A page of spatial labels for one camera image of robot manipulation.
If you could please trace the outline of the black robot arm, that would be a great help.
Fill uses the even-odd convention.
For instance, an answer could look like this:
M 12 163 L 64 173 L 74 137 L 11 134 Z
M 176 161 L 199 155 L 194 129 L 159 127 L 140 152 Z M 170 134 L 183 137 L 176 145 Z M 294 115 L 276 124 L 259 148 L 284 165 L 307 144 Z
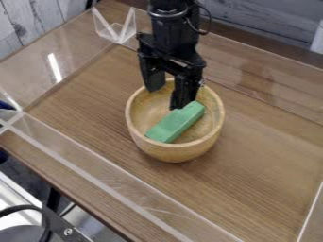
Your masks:
M 138 57 L 142 77 L 152 93 L 166 85 L 166 74 L 174 76 L 170 109 L 182 109 L 196 100 L 207 62 L 196 52 L 202 30 L 198 0 L 150 0 L 152 33 L 139 32 Z

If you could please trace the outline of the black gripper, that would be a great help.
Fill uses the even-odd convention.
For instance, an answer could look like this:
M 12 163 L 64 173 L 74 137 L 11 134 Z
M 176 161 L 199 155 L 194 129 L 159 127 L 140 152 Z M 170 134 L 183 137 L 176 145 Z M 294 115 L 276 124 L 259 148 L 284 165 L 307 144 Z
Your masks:
M 147 90 L 152 93 L 166 85 L 166 72 L 174 76 L 170 109 L 183 109 L 196 100 L 203 82 L 206 61 L 196 52 L 199 9 L 148 9 L 152 33 L 139 32 L 139 62 Z

